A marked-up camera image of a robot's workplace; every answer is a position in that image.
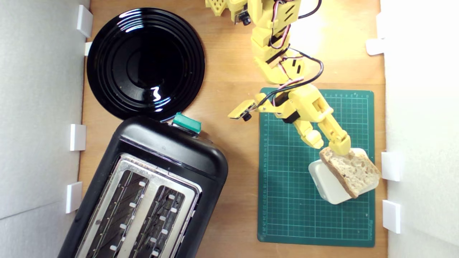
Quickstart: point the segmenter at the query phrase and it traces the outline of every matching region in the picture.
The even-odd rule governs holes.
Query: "bread slice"
[[[362,149],[351,149],[348,154],[340,156],[326,147],[319,155],[352,198],[357,198],[362,190],[381,178],[381,172]]]

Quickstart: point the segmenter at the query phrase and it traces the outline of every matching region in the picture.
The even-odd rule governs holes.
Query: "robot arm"
[[[262,100],[266,94],[255,95],[255,100],[246,100],[235,108],[229,118],[249,120],[251,111],[274,113],[285,123],[292,123],[301,140],[308,146],[320,149],[324,141],[320,133],[313,129],[311,122],[317,123],[329,140],[329,147],[338,155],[346,155],[351,148],[351,138],[333,117],[333,109],[325,101],[319,90],[306,84],[287,92],[278,93],[274,101]]]
[[[332,150],[338,155],[346,155],[351,147],[349,135],[333,118],[333,109],[319,90],[309,84],[322,73],[322,62],[289,45],[290,25],[299,18],[300,3],[301,0],[206,0],[206,6],[217,16],[228,8],[235,24],[255,24],[251,37],[254,62],[268,83],[280,85],[268,96],[260,93],[254,100],[242,102],[228,117],[247,121],[252,111],[274,113],[285,123],[292,123],[308,146],[319,149],[324,141],[311,125],[311,122],[317,123]],[[320,3],[321,0],[314,11],[300,17],[317,11]],[[321,65],[320,72],[310,80],[304,78],[305,58]],[[267,101],[274,94],[274,101]]]

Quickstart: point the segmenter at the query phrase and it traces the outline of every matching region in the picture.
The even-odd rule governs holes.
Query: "green cutting mat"
[[[269,93],[274,88],[263,88]],[[375,162],[373,92],[320,90],[333,116]],[[323,136],[324,146],[328,141]],[[262,242],[348,247],[375,245],[375,191],[333,205],[317,191],[308,166],[319,150],[301,141],[295,127],[260,114],[258,239]]]

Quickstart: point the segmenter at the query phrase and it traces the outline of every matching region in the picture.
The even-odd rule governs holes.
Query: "wooden surface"
[[[382,227],[381,200],[386,184],[376,189],[376,246],[374,248],[323,247],[261,243],[257,240],[258,115],[249,122],[226,115],[242,100],[267,84],[252,62],[252,25],[234,26],[225,11],[215,17],[204,0],[91,0],[93,36],[112,17],[138,7],[158,7],[186,19],[199,33],[206,53],[206,76],[198,97],[184,114],[202,122],[202,128],[224,152],[229,174],[197,257],[387,257],[387,231]],[[321,9],[292,26],[292,43],[325,64],[314,83],[324,89],[372,90],[375,93],[376,165],[385,149],[385,81],[383,59],[370,57],[365,40],[376,36],[377,0],[325,0]],[[310,67],[311,75],[316,72]],[[83,124],[87,146],[82,152],[79,180],[86,191],[120,120],[93,97],[85,78]]]

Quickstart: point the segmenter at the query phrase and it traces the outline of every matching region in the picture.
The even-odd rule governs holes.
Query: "black toaster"
[[[222,152],[180,123],[123,121],[58,257],[194,257],[227,172]]]

